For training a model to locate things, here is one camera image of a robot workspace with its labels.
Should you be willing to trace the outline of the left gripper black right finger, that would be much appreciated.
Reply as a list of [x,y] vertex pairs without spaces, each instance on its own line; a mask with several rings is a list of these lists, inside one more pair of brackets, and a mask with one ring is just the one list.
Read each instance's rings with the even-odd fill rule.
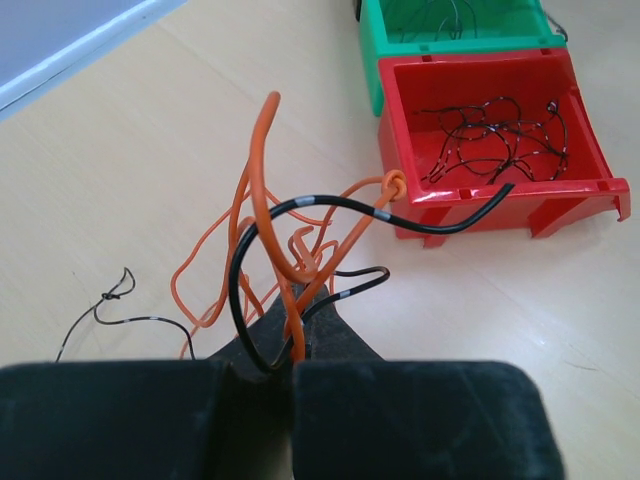
[[328,291],[305,323],[307,359],[294,367],[294,477],[364,479],[376,427],[362,370],[382,361],[340,317]]

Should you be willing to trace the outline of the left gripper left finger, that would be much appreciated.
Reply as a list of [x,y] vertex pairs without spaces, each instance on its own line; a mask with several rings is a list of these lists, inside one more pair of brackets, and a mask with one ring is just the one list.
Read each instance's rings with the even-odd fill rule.
[[211,436],[212,479],[292,479],[292,363],[284,354],[286,310],[276,298],[265,315],[247,327],[267,364],[284,361],[269,374],[256,367],[242,341],[231,340],[211,356],[228,363],[220,410]]

